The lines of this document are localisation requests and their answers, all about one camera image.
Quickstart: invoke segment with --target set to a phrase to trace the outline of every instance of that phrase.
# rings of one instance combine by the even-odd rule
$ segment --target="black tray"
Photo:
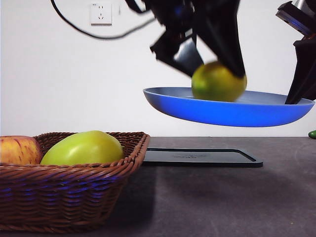
[[[144,165],[262,167],[263,162],[238,149],[147,148]]]

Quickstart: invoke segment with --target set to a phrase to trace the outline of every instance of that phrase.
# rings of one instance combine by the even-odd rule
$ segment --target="green apple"
[[[247,86],[247,77],[239,78],[220,62],[202,64],[192,76],[192,94],[201,100],[233,102]]]
[[[102,131],[76,133],[51,147],[40,164],[110,163],[124,158],[119,141]]]

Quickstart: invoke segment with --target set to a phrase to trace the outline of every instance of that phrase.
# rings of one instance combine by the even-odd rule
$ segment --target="wall socket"
[[[110,1],[91,4],[90,23],[92,26],[112,25],[112,4]]]

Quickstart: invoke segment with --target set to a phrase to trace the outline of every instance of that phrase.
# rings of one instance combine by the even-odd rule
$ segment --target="wicker basket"
[[[45,154],[73,133],[34,137]],[[149,135],[111,132],[125,158],[105,164],[17,165],[0,163],[0,230],[71,233],[100,227],[122,187],[143,162]]]

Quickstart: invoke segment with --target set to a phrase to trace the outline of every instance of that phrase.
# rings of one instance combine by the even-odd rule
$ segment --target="table surface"
[[[260,168],[141,166],[104,226],[72,237],[315,237],[316,140],[152,137],[150,147],[241,149]],[[10,237],[58,234],[0,232]]]

